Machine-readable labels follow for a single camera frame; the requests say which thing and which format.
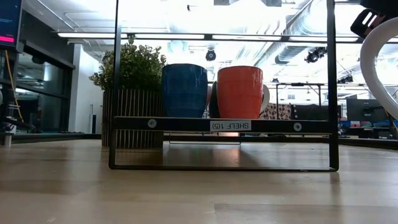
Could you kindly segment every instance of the ceiling light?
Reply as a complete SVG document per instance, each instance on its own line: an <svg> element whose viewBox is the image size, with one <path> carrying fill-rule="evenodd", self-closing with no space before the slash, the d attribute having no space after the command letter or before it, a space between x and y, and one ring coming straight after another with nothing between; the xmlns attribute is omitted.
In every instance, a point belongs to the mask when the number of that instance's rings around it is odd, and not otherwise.
<svg viewBox="0 0 398 224"><path fill-rule="evenodd" d="M286 46L292 47L327 47L327 43L300 43L300 42L287 42L284 43Z"/></svg>
<svg viewBox="0 0 398 224"><path fill-rule="evenodd" d="M347 76L342 77L339 80L337 80L338 84L346 84L346 83L353 83L353 82L354 82L354 78L352 75L347 75Z"/></svg>
<svg viewBox="0 0 398 224"><path fill-rule="evenodd" d="M279 36L260 36L260 35L213 35L213 40L263 40L280 41Z"/></svg>
<svg viewBox="0 0 398 224"><path fill-rule="evenodd" d="M326 47L315 47L308 51L307 57L304 59L307 63L315 63L328 53Z"/></svg>
<svg viewBox="0 0 398 224"><path fill-rule="evenodd" d="M207 50L208 46L188 46L188 50Z"/></svg>
<svg viewBox="0 0 398 224"><path fill-rule="evenodd" d="M71 32L71 33L58 33L58 36L62 38L78 38L78 39L114 39L114 33ZM126 39L127 34L121 34L121 38Z"/></svg>
<svg viewBox="0 0 398 224"><path fill-rule="evenodd" d="M134 34L135 39L204 39L203 34Z"/></svg>
<svg viewBox="0 0 398 224"><path fill-rule="evenodd" d="M297 42L328 42L328 37L289 37L290 41ZM336 42L357 42L358 37L336 37Z"/></svg>

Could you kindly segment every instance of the computer screen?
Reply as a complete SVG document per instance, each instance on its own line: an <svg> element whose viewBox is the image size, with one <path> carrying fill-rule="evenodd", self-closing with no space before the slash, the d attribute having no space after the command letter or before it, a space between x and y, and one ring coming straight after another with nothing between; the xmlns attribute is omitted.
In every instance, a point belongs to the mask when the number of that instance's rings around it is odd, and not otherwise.
<svg viewBox="0 0 398 224"><path fill-rule="evenodd" d="M0 0L0 49L16 48L22 0Z"/></svg>
<svg viewBox="0 0 398 224"><path fill-rule="evenodd" d="M347 99L349 121L385 121L388 115L377 100Z"/></svg>

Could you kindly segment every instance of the metal shelf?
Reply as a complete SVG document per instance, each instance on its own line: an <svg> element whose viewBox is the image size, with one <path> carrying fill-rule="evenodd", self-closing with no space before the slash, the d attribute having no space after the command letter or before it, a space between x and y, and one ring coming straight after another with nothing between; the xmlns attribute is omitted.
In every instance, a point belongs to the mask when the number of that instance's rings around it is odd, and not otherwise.
<svg viewBox="0 0 398 224"><path fill-rule="evenodd" d="M212 122L227 121L225 119L187 119L187 118L140 118L112 116L111 145L109 148L109 167L111 169L147 169L147 170L227 170L227 171L276 171L276 172L336 172L339 169L338 152L338 99L336 71L336 21L335 0L326 0L327 6L327 47L328 47L328 96L329 121L250 121L251 128L242 132L252 133L285 133L285 134L326 134L329 136L329 168L275 168L275 167L203 167L203 166L137 166L116 164L116 130L151 130L151 131L194 131L206 132L216 126ZM118 90L120 86L120 53L122 27L119 18L119 0L116 0L115 37L114 37L114 88L112 111L118 107ZM277 42L285 40L258 40Z"/></svg>
<svg viewBox="0 0 398 224"><path fill-rule="evenodd" d="M203 119L203 118L156 118L156 117L122 117L113 119L113 128L120 130L141 131L188 131L210 132L211 124L217 121L247 121L251 129L217 130L217 132L244 133L282 133L282 134L332 134L328 121L279 121L279 120L244 120L244 119Z"/></svg>

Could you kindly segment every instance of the potted plant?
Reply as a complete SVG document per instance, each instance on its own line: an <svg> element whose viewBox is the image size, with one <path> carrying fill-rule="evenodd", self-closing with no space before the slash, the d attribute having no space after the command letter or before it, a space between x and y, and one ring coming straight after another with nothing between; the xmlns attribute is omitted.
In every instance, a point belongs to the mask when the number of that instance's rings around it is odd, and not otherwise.
<svg viewBox="0 0 398 224"><path fill-rule="evenodd" d="M162 68L166 58L160 47L134 45L134 40L121 47L120 87L116 116L162 116ZM108 147L113 99L113 52L106 52L100 72L90 80L104 90L102 145ZM163 145L163 132L118 130L117 148L158 148Z"/></svg>

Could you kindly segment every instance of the mug handle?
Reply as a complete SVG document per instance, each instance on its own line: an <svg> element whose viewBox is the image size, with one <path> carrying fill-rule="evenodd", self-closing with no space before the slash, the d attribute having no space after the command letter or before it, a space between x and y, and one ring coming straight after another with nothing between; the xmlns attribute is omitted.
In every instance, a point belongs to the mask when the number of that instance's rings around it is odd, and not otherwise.
<svg viewBox="0 0 398 224"><path fill-rule="evenodd" d="M397 35L398 18L388 20L377 26L363 42L360 62L362 74L369 90L395 119L398 119L398 103L378 79L375 60L384 44Z"/></svg>
<svg viewBox="0 0 398 224"><path fill-rule="evenodd" d="M270 99L269 89L266 85L263 85L262 86L262 104L261 104L260 113L262 113L267 108L269 99Z"/></svg>

